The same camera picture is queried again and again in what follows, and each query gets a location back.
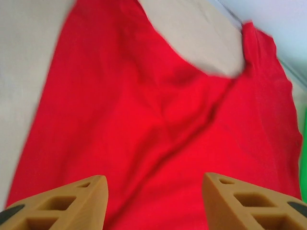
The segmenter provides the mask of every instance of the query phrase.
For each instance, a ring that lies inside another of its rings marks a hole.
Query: red cloth
[[[245,70],[210,76],[176,54],[136,0],[70,13],[8,204],[102,174],[104,229],[207,229],[216,172],[300,198],[292,85],[273,39],[243,26]]]

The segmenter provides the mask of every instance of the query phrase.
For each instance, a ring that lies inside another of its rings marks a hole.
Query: red t-shirt
[[[242,35],[244,71],[212,76],[175,53],[136,0],[78,0],[7,203],[102,174],[104,229],[198,230],[205,172],[300,198],[292,85],[273,39],[252,23]]]

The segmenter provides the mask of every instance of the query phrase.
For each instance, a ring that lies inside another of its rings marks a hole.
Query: green object
[[[303,201],[307,203],[307,110],[305,111],[305,126],[303,133],[303,150],[300,162],[299,182]]]

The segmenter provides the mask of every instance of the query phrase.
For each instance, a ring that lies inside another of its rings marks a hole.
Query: black rubber pad
[[[18,205],[0,212],[0,225],[6,222],[9,218],[14,216],[17,212],[19,212],[23,208],[24,205]]]
[[[307,206],[299,204],[297,202],[288,202],[288,204],[296,211],[298,211],[300,214],[302,214],[304,217],[307,218]]]

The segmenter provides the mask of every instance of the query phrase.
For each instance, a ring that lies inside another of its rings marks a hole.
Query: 3d-printed part
[[[307,230],[307,205],[289,195],[207,173],[202,196],[210,230]]]
[[[106,177],[93,176],[16,202],[0,230],[101,230],[107,200]]]

